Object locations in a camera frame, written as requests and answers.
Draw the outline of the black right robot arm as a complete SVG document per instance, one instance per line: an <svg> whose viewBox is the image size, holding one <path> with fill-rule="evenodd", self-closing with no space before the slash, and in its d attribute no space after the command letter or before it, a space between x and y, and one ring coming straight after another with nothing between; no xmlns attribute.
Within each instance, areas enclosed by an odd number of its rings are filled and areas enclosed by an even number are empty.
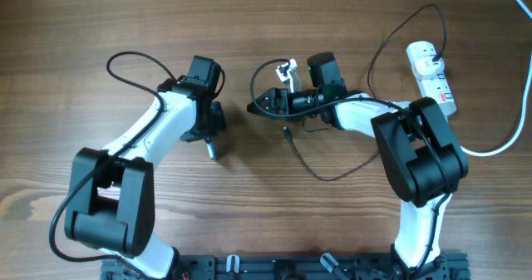
<svg viewBox="0 0 532 280"><path fill-rule="evenodd" d="M401 200L401 221L392 257L405 279L418 279L443 264L439 237L443 214L469 169L458 140L437 102L387 101L346 87L336 57L307 59L313 87L302 90L295 60L277 59L286 88L252 94L248 112L276 120L320 115L339 130L372 137L392 190Z"/></svg>

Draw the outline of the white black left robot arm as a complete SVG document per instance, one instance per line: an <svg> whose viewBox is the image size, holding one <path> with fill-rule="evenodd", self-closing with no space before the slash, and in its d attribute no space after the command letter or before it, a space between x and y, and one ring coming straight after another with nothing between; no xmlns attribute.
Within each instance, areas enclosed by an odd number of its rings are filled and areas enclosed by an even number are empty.
<svg viewBox="0 0 532 280"><path fill-rule="evenodd" d="M224 82L220 64L194 56L186 74L169 74L148 90L152 105L122 136L100 150L83 148L76 154L69 193L49 230L58 257L77 260L57 247L57 224L63 217L68 239L101 251L98 260L117 263L132 277L190 278L179 251L153 232L155 169L179 140L202 140L209 157L216 158L213 138L226 128L217 100Z"/></svg>

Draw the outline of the blue screen smartphone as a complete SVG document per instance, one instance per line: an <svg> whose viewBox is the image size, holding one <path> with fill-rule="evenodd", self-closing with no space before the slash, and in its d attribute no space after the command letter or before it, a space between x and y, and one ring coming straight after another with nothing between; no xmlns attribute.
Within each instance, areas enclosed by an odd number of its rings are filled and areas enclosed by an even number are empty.
<svg viewBox="0 0 532 280"><path fill-rule="evenodd" d="M207 149L208 149L208 152L209 152L209 157L212 160L217 160L217 155L216 155L216 152L215 152L214 143L212 141L207 143Z"/></svg>

